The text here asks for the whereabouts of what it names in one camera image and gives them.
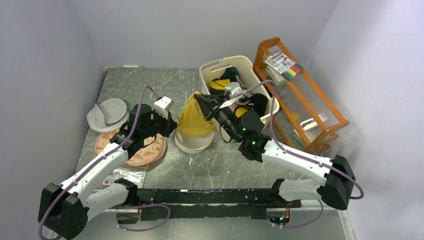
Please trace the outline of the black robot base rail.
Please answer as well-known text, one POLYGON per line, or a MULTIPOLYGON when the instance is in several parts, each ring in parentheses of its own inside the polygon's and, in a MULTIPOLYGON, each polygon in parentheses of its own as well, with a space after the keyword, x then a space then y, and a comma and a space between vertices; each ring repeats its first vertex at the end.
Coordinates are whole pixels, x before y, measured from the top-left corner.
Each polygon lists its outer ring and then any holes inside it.
POLYGON ((138 189, 123 206, 144 206, 141 221, 249 217, 266 220, 267 211, 300 208, 301 201, 286 201, 273 188, 138 189))

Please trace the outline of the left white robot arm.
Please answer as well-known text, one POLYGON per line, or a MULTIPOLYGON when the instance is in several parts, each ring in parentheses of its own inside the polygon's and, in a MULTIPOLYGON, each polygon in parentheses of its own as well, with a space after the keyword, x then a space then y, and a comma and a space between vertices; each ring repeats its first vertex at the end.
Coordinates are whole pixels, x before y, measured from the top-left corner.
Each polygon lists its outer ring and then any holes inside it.
POLYGON ((89 164, 61 184, 48 184, 41 193, 38 213, 38 236, 44 239, 43 227, 56 233, 57 239, 72 240, 88 221, 115 206, 139 206, 138 187, 119 178, 106 189, 94 189, 113 170, 123 165, 139 150, 146 147, 145 139, 158 134, 168 137, 176 128, 169 109, 172 101, 161 98, 154 107, 141 103, 130 112, 125 123, 103 151, 89 164))

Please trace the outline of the white mesh laundry bag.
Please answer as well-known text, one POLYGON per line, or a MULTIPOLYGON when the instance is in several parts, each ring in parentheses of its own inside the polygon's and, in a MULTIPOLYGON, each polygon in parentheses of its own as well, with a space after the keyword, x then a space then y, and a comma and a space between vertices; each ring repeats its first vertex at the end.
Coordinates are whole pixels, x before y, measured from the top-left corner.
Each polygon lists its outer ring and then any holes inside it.
POLYGON ((174 141, 177 147, 185 153, 196 154, 204 151, 212 143, 215 132, 202 137, 193 137, 190 135, 182 135, 177 128, 174 133, 174 141))

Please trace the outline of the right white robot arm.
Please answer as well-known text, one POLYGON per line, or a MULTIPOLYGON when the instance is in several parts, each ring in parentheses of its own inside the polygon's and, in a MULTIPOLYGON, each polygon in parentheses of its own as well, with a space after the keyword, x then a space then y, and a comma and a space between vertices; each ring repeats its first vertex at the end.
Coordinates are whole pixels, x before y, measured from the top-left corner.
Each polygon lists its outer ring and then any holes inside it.
POLYGON ((251 161, 275 164, 300 173, 306 180, 282 180, 270 193, 270 202, 282 207, 294 200, 320 200, 337 210, 346 210, 356 177, 348 160, 336 155, 328 158, 289 147, 263 134, 264 123, 254 110, 241 116, 228 106, 225 95, 195 94, 195 102, 205 120, 215 120, 230 139, 240 143, 238 150, 251 161))

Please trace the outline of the mustard yellow bra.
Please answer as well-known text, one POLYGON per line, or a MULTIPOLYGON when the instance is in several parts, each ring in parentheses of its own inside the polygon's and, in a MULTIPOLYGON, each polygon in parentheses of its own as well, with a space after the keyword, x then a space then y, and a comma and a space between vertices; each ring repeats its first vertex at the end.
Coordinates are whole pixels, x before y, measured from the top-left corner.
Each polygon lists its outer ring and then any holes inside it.
POLYGON ((200 105, 195 99, 197 96, 200 96, 200 93, 195 91, 188 98, 186 106, 177 117, 177 128, 181 135, 200 138, 215 130, 214 124, 205 120, 200 105))

